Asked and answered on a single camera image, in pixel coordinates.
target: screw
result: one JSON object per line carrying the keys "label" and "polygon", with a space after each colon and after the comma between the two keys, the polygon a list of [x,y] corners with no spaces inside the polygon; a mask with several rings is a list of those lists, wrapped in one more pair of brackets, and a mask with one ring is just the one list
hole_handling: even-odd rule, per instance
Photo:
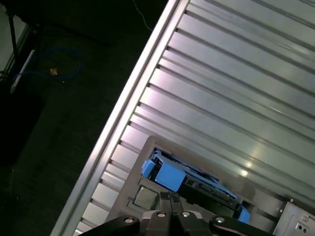
{"label": "screw", "polygon": [[216,219],[216,221],[217,221],[218,223],[223,223],[225,220],[224,220],[222,217],[218,217],[218,218]]}
{"label": "screw", "polygon": [[190,213],[189,212],[183,212],[182,215],[183,215],[183,217],[188,217],[188,216],[190,216]]}
{"label": "screw", "polygon": [[166,214],[163,213],[163,212],[160,212],[159,214],[157,214],[158,217],[165,217],[165,215],[166,215]]}
{"label": "screw", "polygon": [[133,218],[127,218],[127,219],[125,219],[125,223],[132,223],[133,222]]}

